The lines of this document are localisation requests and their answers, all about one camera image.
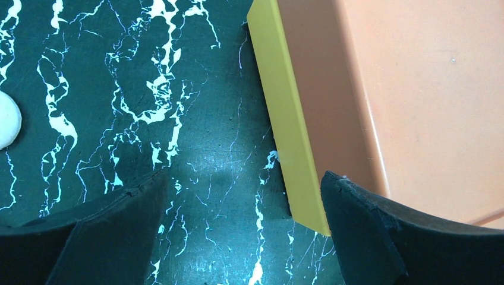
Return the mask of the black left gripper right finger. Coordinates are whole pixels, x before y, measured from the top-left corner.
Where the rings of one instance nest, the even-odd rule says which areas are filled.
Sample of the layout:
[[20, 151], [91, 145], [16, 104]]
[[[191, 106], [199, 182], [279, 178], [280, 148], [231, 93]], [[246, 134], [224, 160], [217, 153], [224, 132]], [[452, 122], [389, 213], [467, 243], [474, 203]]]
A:
[[432, 216], [331, 171], [321, 198], [346, 284], [502, 284], [503, 231]]

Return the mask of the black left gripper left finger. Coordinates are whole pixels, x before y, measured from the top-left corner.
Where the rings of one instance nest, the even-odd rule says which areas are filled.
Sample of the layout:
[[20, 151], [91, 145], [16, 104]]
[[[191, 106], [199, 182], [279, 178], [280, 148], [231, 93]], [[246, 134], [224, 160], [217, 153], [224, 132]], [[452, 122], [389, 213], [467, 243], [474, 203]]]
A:
[[166, 204], [160, 170], [18, 227], [1, 227], [2, 284], [143, 284]]

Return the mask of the orange drawer organizer box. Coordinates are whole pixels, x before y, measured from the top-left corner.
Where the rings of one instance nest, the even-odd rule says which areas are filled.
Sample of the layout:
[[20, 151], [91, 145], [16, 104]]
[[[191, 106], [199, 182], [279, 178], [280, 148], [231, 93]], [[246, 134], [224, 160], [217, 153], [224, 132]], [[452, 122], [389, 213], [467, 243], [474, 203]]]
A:
[[297, 223], [330, 235], [330, 170], [503, 227], [502, 1], [254, 1], [247, 21]]

